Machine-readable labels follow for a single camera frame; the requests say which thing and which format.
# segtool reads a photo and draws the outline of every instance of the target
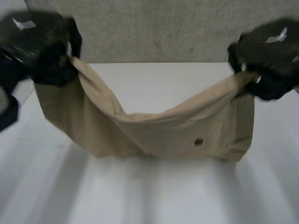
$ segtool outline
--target concrete wall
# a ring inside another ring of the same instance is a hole
[[[299,15],[298,0],[27,0],[72,14],[91,63],[224,62],[241,32]]]

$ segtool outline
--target khaki fabric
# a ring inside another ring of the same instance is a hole
[[[46,119],[96,156],[238,161],[250,147],[254,97],[240,93],[254,74],[230,76],[160,114],[126,114],[88,64],[77,58],[73,64],[78,79],[64,88],[37,84],[36,92]]]

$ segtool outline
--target metal grommet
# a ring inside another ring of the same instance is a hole
[[[200,146],[203,142],[204,142],[203,139],[196,139],[196,141],[194,142],[194,145],[195,146]]]

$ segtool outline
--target white table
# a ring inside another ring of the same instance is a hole
[[[126,112],[161,112],[231,73],[225,63],[93,68]],[[298,113],[295,92],[256,100],[254,140],[237,165],[99,159],[48,123],[33,93],[0,134],[0,224],[299,223]]]

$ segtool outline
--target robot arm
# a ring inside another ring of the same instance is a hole
[[[280,19],[243,34],[228,48],[235,72],[245,65],[261,79],[246,89],[263,100],[279,99],[299,85],[299,22]]]
[[[78,76],[67,56],[80,57],[82,38],[73,18],[38,11],[13,12],[0,21],[0,131],[17,120],[12,91],[19,81],[63,87]]]

